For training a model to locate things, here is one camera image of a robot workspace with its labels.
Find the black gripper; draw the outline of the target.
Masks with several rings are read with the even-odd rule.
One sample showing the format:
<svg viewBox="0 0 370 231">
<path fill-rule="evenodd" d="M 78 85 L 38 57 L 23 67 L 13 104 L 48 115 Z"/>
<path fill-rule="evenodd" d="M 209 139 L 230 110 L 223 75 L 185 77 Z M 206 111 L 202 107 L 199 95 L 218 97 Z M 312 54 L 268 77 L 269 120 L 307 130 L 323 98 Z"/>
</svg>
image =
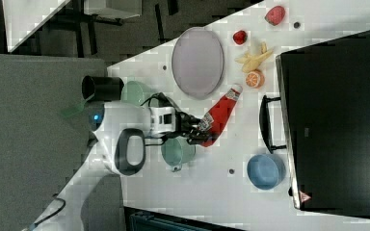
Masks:
<svg viewBox="0 0 370 231">
<path fill-rule="evenodd" d="M 202 136 L 200 130 L 206 129 L 203 119 L 184 112 L 175 113 L 175 131 L 173 137 L 184 137 L 190 145 L 211 146 L 217 140 L 217 135 Z"/>
</svg>

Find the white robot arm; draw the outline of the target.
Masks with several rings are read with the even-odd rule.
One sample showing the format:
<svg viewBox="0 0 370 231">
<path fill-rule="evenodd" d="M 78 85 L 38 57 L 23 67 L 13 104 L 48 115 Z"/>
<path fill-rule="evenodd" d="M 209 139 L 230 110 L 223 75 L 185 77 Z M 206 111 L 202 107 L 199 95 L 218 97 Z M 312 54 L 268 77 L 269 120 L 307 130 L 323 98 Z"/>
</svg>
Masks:
<svg viewBox="0 0 370 231">
<path fill-rule="evenodd" d="M 96 143 L 86 160 L 42 214 L 22 231 L 84 231 L 81 211 L 103 177 L 133 176 L 145 164 L 147 139 L 161 143 L 182 137 L 189 144 L 213 138 L 198 127 L 200 120 L 173 106 L 136 106 L 121 101 L 104 104 L 93 134 Z"/>
</svg>

